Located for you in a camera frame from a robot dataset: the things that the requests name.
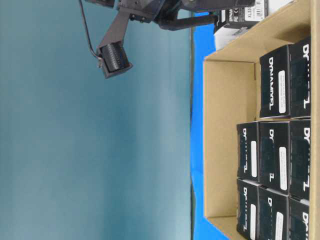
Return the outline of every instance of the blue surface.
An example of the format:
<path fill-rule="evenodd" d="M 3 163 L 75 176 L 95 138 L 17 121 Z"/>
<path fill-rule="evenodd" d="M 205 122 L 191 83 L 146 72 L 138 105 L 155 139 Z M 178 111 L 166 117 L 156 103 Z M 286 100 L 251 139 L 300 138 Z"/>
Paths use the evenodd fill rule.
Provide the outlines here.
<path fill-rule="evenodd" d="M 194 240 L 227 240 L 204 218 L 203 171 L 203 61 L 215 48 L 214 26 L 200 26 L 194 32 L 194 88 L 190 136 L 191 177 L 196 198 Z"/>
<path fill-rule="evenodd" d="M 106 80 L 77 0 L 0 0 L 0 240 L 191 238 L 189 37 L 130 22 Z"/>

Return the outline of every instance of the open cardboard box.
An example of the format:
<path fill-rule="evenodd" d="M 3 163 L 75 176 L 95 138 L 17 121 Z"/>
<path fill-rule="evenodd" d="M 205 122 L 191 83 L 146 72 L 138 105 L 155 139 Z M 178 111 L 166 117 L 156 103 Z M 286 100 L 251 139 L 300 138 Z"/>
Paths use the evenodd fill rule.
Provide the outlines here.
<path fill-rule="evenodd" d="M 309 239 L 320 239 L 320 0 L 294 0 L 204 62 L 204 215 L 230 239 L 236 231 L 236 124 L 259 120 L 259 58 L 312 37 Z"/>

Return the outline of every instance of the dynamixel box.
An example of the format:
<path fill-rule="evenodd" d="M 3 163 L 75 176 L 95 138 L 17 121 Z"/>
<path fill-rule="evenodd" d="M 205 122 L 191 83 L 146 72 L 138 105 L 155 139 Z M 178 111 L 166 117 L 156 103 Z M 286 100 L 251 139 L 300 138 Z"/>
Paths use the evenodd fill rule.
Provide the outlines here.
<path fill-rule="evenodd" d="M 289 45 L 277 48 L 260 58 L 261 118 L 290 116 Z"/>
<path fill-rule="evenodd" d="M 290 197 L 289 232 L 290 240 L 309 239 L 309 202 Z"/>
<path fill-rule="evenodd" d="M 311 37 L 290 47 L 291 117 L 311 114 Z"/>
<path fill-rule="evenodd" d="M 237 231 L 249 240 L 259 236 L 259 185 L 249 180 L 237 179 L 238 206 Z"/>
<path fill-rule="evenodd" d="M 290 194 L 309 200 L 311 126 L 310 120 L 293 120 L 291 131 Z"/>
<path fill-rule="evenodd" d="M 226 9 L 219 11 L 219 21 L 214 32 L 226 29 L 250 29 L 268 15 L 268 0 L 256 0 L 251 7 Z"/>
<path fill-rule="evenodd" d="M 289 196 L 259 187 L 259 239 L 289 239 Z"/>
<path fill-rule="evenodd" d="M 289 194 L 289 122 L 260 122 L 260 183 Z"/>
<path fill-rule="evenodd" d="M 236 126 L 238 134 L 238 177 L 259 182 L 259 122 Z"/>

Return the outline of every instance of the cable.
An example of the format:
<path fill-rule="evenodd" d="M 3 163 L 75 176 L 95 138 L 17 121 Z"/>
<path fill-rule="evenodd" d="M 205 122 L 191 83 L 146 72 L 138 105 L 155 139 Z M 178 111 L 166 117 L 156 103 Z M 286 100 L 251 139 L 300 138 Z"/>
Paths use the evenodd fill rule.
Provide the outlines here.
<path fill-rule="evenodd" d="M 82 16 L 83 26 L 84 26 L 84 29 L 85 29 L 86 40 L 88 42 L 88 47 L 90 49 L 90 52 L 95 58 L 97 58 L 98 60 L 102 60 L 102 58 L 99 55 L 97 55 L 95 53 L 95 51 L 93 50 L 93 48 L 92 48 L 90 35 L 89 35 L 89 30 L 88 30 L 88 25 L 87 25 L 86 16 L 85 16 L 85 11 L 84 11 L 84 6 L 82 4 L 82 0 L 78 0 L 78 1 L 79 1 L 80 9 L 81 9 L 81 16 Z"/>

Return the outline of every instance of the cardboard box flap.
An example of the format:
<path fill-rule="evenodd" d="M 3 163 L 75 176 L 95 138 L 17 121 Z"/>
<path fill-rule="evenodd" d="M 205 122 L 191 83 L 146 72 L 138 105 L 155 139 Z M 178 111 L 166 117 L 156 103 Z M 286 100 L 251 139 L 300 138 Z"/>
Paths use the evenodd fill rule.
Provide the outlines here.
<path fill-rule="evenodd" d="M 320 236 L 320 1 L 311 4 L 310 240 Z"/>
<path fill-rule="evenodd" d="M 310 36 L 310 20 L 310 0 L 295 0 L 205 60 L 257 63 L 268 52 Z"/>

